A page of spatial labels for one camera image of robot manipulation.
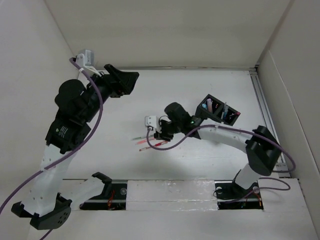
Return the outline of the black pen holder box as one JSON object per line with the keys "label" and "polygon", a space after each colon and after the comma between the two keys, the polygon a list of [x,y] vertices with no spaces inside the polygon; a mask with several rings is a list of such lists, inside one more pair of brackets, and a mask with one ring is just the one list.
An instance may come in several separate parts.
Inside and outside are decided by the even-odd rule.
{"label": "black pen holder box", "polygon": [[[212,110],[213,113],[210,113],[207,109],[207,99],[212,100]],[[211,119],[218,123],[224,123],[228,126],[233,126],[240,115],[234,116],[235,113],[239,112],[234,108],[230,107],[228,104],[228,112],[225,116],[225,119],[222,119],[223,109],[225,102],[213,97],[208,94],[197,106],[195,116],[203,120]]]}

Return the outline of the purple highlighter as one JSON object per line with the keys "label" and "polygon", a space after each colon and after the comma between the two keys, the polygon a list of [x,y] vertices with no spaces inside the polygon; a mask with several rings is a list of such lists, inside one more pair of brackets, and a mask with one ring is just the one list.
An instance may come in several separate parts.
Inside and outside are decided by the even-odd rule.
{"label": "purple highlighter", "polygon": [[213,106],[212,106],[212,100],[210,98],[208,98],[206,100],[206,105],[207,105],[207,110],[210,112],[210,113],[213,113]]}

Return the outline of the pink gel pen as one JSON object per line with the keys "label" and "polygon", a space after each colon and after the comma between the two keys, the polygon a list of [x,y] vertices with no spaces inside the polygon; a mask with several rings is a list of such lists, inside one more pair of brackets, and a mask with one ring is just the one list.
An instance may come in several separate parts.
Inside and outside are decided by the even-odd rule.
{"label": "pink gel pen", "polygon": [[135,145],[141,145],[141,144],[144,144],[144,143],[147,143],[146,139],[136,142]]}

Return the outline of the blue gel pen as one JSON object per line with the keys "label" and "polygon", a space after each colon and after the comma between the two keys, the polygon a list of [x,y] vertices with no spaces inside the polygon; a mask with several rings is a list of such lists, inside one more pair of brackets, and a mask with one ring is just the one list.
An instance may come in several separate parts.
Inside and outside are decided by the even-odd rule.
{"label": "blue gel pen", "polygon": [[228,109],[229,109],[229,106],[227,104],[227,102],[224,103],[224,106],[223,106],[223,112],[222,112],[222,115],[221,115],[221,119],[224,120],[227,113],[228,113]]}

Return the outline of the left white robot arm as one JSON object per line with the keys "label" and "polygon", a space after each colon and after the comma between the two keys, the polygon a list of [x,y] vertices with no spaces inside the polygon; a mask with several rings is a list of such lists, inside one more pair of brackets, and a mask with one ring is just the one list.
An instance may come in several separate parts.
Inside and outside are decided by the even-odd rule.
{"label": "left white robot arm", "polygon": [[69,193],[59,192],[72,159],[96,131],[89,122],[102,118],[108,98],[131,94],[139,77],[138,72],[121,71],[111,64],[104,68],[106,74],[90,77],[87,85],[77,79],[65,81],[54,99],[58,111],[45,137],[39,173],[27,197],[11,208],[18,217],[29,218],[37,230],[57,229],[85,201],[111,194],[112,180],[100,172]]}

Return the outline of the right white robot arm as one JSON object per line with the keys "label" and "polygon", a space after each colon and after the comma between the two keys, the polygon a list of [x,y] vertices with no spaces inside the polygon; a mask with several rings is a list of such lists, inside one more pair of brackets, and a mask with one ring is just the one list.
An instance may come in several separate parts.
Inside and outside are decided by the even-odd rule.
{"label": "right white robot arm", "polygon": [[277,140],[264,126],[252,131],[236,129],[208,116],[190,115],[177,102],[169,104],[164,112],[167,120],[158,116],[145,117],[145,126],[154,131],[156,140],[169,142],[175,134],[182,133],[187,138],[224,144],[246,154],[247,164],[231,184],[231,191],[237,197],[247,194],[259,178],[269,177],[282,153]]}

